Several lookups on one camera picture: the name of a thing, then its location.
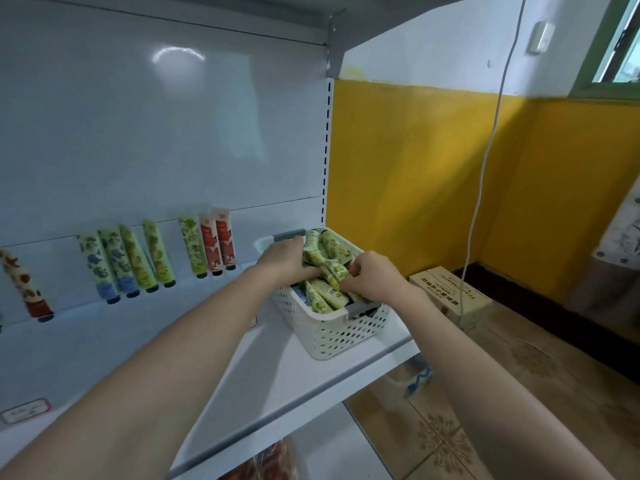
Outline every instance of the cardboard box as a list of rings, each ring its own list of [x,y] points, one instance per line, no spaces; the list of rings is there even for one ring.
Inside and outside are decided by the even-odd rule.
[[[473,330],[493,306],[491,298],[465,283],[460,320],[460,278],[442,266],[414,274],[409,277],[409,282],[425,290],[444,316],[465,333]]]

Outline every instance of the window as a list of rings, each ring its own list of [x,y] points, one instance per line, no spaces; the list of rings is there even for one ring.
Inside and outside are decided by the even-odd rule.
[[[611,0],[571,96],[640,99],[640,0]]]

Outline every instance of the basket handle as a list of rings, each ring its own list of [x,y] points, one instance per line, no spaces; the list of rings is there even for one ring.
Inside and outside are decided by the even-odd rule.
[[[368,314],[373,312],[382,306],[382,303],[379,301],[356,301],[350,305],[344,307],[347,310],[347,320],[351,320],[352,318],[359,317],[362,314]]]
[[[279,234],[274,234],[273,241],[279,242],[279,241],[284,241],[285,239],[293,239],[297,235],[304,236],[306,233],[307,233],[306,229],[289,230],[286,232],[281,232]]]

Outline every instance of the dark baseboard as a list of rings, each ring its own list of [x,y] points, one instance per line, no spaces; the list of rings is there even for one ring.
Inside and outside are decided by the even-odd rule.
[[[462,270],[454,271],[460,276]],[[473,263],[465,281],[485,295],[544,328],[598,362],[640,384],[640,346],[596,322],[565,310],[555,301]]]

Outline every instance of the white cord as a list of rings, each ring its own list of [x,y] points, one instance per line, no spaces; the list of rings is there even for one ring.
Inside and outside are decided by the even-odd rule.
[[[482,202],[484,168],[486,167],[486,161],[489,158],[489,152],[491,151],[491,146],[493,144],[493,137],[495,137],[495,132],[498,129],[498,118],[500,117],[500,106],[502,105],[502,94],[504,92],[504,83],[507,80],[507,71],[509,70],[509,64],[511,63],[511,57],[513,56],[513,51],[516,49],[516,44],[518,43],[518,39],[520,37],[520,26],[522,24],[522,15],[524,14],[524,6],[526,4],[527,4],[527,0],[522,0],[522,5],[520,7],[520,14],[518,15],[518,24],[516,25],[516,35],[513,39],[513,44],[511,45],[511,50],[509,51],[507,62],[504,65],[504,71],[502,72],[502,80],[500,81],[500,90],[498,91],[498,104],[495,107],[495,117],[493,119],[493,128],[491,129],[491,135],[489,136],[489,143],[486,145],[486,150],[484,151],[484,156],[482,158],[482,165],[480,167],[480,181],[478,183],[478,198],[476,200],[476,208],[474,210],[474,216],[471,218],[471,226],[469,227],[469,235],[467,237],[467,258],[465,259],[465,266],[464,268],[462,268],[462,278],[460,278],[460,320],[462,320],[462,314],[463,314],[462,297],[464,294],[463,288],[465,284],[465,276],[467,275],[467,268],[469,267],[469,260],[471,259],[471,238],[474,234],[474,227],[476,226],[476,218],[478,217],[478,211],[480,210],[480,203]]]

